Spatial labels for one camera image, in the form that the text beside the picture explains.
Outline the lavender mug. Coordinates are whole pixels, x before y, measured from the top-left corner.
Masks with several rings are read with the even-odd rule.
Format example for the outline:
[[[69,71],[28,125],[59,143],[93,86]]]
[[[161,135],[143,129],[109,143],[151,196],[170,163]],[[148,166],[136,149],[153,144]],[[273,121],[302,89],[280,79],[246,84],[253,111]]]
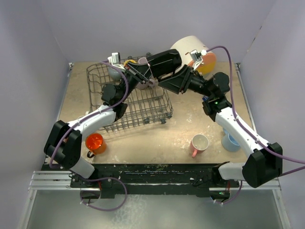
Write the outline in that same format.
[[[153,88],[153,87],[155,87],[156,85],[157,85],[157,82],[155,81],[155,79],[150,78],[150,79],[149,79],[147,82],[145,82],[145,83],[138,83],[138,84],[136,85],[136,88],[139,89],[139,90],[144,90],[144,89],[146,89],[146,88],[148,88],[148,87]]]

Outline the yellow mug black handle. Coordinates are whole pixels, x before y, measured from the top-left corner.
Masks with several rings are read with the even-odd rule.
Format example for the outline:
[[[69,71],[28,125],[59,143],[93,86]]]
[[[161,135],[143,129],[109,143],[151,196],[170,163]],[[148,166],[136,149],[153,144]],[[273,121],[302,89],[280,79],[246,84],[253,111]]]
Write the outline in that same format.
[[[126,66],[128,63],[137,63],[137,61],[136,60],[133,60],[133,59],[128,59],[128,60],[126,60],[125,62],[124,62],[124,66]]]

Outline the purple mug black handle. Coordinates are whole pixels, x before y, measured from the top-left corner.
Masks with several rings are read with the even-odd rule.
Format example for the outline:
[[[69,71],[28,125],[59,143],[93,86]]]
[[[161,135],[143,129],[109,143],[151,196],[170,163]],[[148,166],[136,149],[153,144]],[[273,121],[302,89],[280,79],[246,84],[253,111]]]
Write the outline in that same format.
[[[147,59],[145,57],[142,57],[138,60],[139,64],[146,64],[147,63]]]

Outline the white mug black handle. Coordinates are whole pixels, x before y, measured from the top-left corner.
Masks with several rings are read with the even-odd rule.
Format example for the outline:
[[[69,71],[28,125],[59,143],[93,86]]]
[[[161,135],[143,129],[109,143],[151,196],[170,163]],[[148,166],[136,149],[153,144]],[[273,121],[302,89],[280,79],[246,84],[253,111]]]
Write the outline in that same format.
[[[182,65],[182,59],[176,49],[170,49],[147,57],[154,78],[175,72]]]

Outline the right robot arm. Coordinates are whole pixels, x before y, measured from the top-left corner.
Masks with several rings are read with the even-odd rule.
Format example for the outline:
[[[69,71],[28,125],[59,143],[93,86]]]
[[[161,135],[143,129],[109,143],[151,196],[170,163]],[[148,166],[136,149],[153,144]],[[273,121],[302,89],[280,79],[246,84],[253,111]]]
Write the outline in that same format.
[[[233,102],[225,95],[230,90],[227,74],[217,72],[206,80],[192,67],[184,65],[178,72],[162,73],[156,78],[159,86],[173,93],[183,94],[190,89],[207,96],[202,102],[205,114],[231,134],[246,154],[245,163],[223,162],[213,168],[212,182],[216,186],[222,187],[229,180],[241,180],[257,188],[281,176],[282,147],[260,137],[237,115]]]

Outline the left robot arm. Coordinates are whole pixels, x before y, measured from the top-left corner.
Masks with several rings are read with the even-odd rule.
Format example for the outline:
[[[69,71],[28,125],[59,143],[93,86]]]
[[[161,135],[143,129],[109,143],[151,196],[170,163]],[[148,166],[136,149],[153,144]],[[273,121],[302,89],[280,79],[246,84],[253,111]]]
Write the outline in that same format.
[[[126,98],[137,84],[147,82],[153,75],[149,63],[128,62],[123,68],[109,62],[107,66],[121,75],[119,83],[107,83],[102,88],[103,104],[95,111],[70,122],[57,121],[44,147],[44,153],[53,162],[81,177],[82,183],[93,187],[98,182],[98,170],[81,156],[81,145],[98,129],[119,120],[127,109]]]

